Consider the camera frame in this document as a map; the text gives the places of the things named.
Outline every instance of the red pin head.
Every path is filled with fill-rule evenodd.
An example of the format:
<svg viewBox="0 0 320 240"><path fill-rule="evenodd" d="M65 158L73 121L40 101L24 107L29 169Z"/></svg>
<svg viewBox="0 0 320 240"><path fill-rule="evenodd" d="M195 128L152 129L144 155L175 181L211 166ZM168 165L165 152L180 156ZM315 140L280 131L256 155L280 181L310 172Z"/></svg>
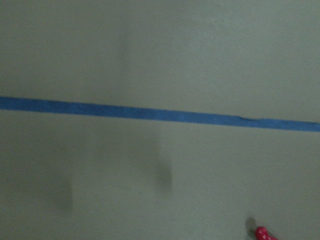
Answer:
<svg viewBox="0 0 320 240"><path fill-rule="evenodd" d="M273 236L268 235L268 231L264 226L259 226L255 230L255 237L257 240L278 240L277 238Z"/></svg>

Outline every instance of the red pin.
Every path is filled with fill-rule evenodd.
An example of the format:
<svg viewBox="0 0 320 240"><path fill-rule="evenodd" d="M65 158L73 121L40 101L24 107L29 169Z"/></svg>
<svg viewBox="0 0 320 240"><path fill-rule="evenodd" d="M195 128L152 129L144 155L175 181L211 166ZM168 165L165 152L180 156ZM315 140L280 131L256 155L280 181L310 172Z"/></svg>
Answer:
<svg viewBox="0 0 320 240"><path fill-rule="evenodd" d="M278 240L277 238L273 236L268 235L268 231L264 226L259 226L255 230L255 237L257 240Z"/></svg>

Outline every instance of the gray surface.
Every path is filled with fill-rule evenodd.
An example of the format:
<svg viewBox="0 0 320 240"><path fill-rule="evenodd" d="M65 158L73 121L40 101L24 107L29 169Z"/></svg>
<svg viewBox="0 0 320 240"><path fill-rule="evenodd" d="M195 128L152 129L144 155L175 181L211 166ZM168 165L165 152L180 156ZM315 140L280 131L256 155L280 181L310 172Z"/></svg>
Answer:
<svg viewBox="0 0 320 240"><path fill-rule="evenodd" d="M319 7L1 1L0 96L319 122ZM319 149L310 132L2 110L0 239L318 240Z"/></svg>
<svg viewBox="0 0 320 240"><path fill-rule="evenodd" d="M0 233L11 239L320 236L319 134L2 111Z"/></svg>
<svg viewBox="0 0 320 240"><path fill-rule="evenodd" d="M0 95L320 119L320 1L2 1Z"/></svg>

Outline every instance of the blue painter's tape strip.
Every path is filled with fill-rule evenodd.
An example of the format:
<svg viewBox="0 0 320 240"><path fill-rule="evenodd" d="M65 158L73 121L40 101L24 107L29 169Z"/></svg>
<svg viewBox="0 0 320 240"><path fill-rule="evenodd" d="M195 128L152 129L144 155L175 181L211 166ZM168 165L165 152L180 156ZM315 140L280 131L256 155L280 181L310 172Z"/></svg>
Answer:
<svg viewBox="0 0 320 240"><path fill-rule="evenodd" d="M153 108L100 105L91 103L38 100L0 96L0 109L54 114L75 114L126 119L225 125L247 128L320 132L320 123L282 119L246 119L239 116L163 110Z"/></svg>

